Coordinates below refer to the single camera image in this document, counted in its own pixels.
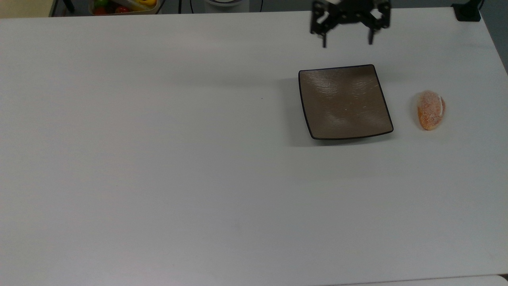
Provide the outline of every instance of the square plate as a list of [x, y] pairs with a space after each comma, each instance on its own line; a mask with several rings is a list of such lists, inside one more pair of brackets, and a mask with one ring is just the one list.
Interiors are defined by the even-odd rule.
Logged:
[[312, 138], [363, 138], [393, 131], [374, 65], [303, 70], [298, 82]]

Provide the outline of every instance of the red tomato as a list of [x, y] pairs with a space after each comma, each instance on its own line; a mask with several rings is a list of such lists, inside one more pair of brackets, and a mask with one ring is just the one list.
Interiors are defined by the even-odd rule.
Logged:
[[118, 6], [118, 8], [116, 8], [115, 10], [115, 13], [127, 13], [127, 12], [130, 12], [130, 10], [124, 6]]
[[104, 7], [97, 7], [93, 10], [94, 15], [106, 15], [106, 9]]

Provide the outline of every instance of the black robotic claw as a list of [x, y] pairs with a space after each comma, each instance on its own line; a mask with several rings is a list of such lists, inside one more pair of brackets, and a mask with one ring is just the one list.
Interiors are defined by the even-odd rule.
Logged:
[[[381, 18], [376, 18], [371, 11], [377, 8]], [[323, 38], [326, 47], [326, 34], [340, 24], [361, 22], [369, 31], [369, 44], [374, 41], [374, 34], [390, 26], [390, 0], [342, 0], [337, 4], [314, 1], [310, 20], [310, 33]]]

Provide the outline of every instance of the bread roll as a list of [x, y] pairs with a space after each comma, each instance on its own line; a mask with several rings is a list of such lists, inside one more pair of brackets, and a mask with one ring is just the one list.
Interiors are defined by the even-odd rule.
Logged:
[[423, 129], [433, 130], [443, 120], [446, 105], [441, 96], [432, 91], [424, 91], [418, 97], [418, 119]]

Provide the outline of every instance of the white table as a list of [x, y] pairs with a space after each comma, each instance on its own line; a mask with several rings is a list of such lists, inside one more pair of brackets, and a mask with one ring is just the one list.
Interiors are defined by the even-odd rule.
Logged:
[[[508, 272], [508, 77], [483, 22], [396, 9], [0, 21], [5, 285], [328, 285]], [[322, 143], [297, 74], [374, 64], [391, 134]], [[432, 89], [444, 122], [411, 108]]]

